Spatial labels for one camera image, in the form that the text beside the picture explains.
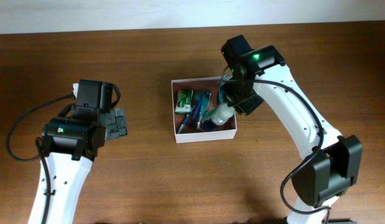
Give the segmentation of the blue mouthwash bottle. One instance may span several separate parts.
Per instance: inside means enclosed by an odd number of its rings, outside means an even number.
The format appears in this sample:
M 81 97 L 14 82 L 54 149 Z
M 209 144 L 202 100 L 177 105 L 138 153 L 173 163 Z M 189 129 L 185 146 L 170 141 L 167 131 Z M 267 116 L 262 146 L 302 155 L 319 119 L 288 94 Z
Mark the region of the blue mouthwash bottle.
M 232 78 L 232 75 L 223 75 L 222 76 L 223 80 L 230 80 L 231 78 Z M 224 92 L 222 91 L 222 88 L 221 88 L 223 84 L 224 84 L 224 82 L 222 80 L 220 80 L 219 90 L 217 93 L 217 105 L 220 105 L 224 102 Z

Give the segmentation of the purple foam soap pump bottle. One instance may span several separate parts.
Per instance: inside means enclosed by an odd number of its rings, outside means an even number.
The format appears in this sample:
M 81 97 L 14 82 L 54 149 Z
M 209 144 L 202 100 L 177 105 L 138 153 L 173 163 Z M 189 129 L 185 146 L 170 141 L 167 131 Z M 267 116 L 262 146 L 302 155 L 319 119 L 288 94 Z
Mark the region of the purple foam soap pump bottle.
M 216 108 L 206 113 L 199 128 L 201 131 L 211 132 L 224 125 L 234 114 L 234 107 L 228 106 L 227 103 L 221 103 Z

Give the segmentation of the green white toothpaste tube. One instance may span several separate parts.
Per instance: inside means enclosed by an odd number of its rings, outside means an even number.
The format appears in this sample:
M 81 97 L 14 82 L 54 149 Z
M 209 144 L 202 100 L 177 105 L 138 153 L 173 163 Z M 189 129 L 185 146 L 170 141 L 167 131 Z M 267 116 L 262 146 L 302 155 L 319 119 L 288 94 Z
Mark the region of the green white toothpaste tube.
M 204 90 L 202 93 L 201 107 L 199 110 L 199 117 L 197 120 L 197 129 L 200 129 L 202 119 L 205 116 L 205 114 L 207 113 L 207 109 L 209 107 L 210 100 L 211 100 L 211 95 L 212 95 L 212 93 L 208 90 Z

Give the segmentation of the blue disposable razor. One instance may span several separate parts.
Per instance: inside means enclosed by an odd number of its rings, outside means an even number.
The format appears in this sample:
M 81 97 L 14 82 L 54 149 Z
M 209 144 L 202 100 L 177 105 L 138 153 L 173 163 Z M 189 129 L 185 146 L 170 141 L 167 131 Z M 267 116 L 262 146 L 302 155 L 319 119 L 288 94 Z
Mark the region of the blue disposable razor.
M 192 119 L 191 121 L 189 122 L 189 125 L 194 127 L 194 124 L 197 120 L 197 117 L 198 117 L 198 114 L 200 112 L 200 109 L 201 109 L 201 104 L 202 104 L 202 96 L 200 96 L 197 100 L 196 100 L 196 103 L 194 105 L 194 108 L 192 109 Z

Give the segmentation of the blue white toothbrush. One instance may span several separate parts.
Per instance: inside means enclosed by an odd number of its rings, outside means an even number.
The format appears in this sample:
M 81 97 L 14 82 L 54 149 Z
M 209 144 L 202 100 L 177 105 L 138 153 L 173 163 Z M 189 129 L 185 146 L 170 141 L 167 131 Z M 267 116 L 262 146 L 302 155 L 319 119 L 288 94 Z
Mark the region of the blue white toothbrush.
M 195 95 L 193 96 L 193 99 L 195 100 L 195 103 L 196 103 L 196 100 L 197 100 L 200 96 L 202 96 L 202 91 L 198 91 L 197 93 L 195 93 Z M 184 129 L 186 126 L 189 126 L 189 127 L 191 127 L 191 128 L 195 128 L 195 127 L 196 127 L 196 122 L 195 122 L 195 124 L 194 124 L 194 127 L 192 127 L 192 126 L 189 125 L 189 122 L 191 121 L 192 116 L 193 116 L 192 113 L 193 113 L 193 108 L 194 108 L 195 103 L 194 103 L 193 106 L 192 106 L 192 111 L 191 111 L 190 113 L 188 113 L 188 114 L 185 116 L 185 118 L 183 119 L 183 122 L 181 123 L 181 125 L 180 125 L 180 127 L 179 127 L 179 129 L 178 129 L 178 131 L 177 131 L 178 134 L 182 134 L 182 133 L 183 133 L 183 129 Z

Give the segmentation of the green Dettol soap bar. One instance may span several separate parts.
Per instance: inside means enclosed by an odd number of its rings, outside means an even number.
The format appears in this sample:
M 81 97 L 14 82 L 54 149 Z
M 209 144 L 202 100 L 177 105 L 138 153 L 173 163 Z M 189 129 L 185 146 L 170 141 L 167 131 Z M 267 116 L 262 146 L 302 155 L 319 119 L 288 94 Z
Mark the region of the green Dettol soap bar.
M 193 90 L 179 90 L 177 102 L 174 109 L 176 114 L 188 114 L 192 111 Z

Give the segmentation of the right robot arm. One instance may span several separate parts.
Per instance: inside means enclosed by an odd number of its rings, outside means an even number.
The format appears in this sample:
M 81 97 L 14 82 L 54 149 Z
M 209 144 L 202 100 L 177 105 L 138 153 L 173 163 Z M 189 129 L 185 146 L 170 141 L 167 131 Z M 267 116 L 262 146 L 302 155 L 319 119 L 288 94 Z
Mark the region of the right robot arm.
M 232 72 L 221 90 L 239 114 L 266 102 L 295 143 L 302 162 L 282 181 L 280 196 L 290 209 L 285 223 L 329 223 L 331 206 L 357 183 L 363 145 L 344 137 L 318 112 L 273 46 L 253 49 L 243 35 L 221 53 Z

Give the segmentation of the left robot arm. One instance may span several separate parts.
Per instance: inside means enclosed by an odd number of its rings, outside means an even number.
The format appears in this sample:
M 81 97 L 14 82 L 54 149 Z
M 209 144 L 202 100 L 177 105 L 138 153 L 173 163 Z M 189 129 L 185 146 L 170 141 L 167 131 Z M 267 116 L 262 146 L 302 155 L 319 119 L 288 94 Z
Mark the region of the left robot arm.
M 128 134 L 121 93 L 112 83 L 80 80 L 67 105 L 36 139 L 40 180 L 29 223 L 72 223 L 99 148 Z

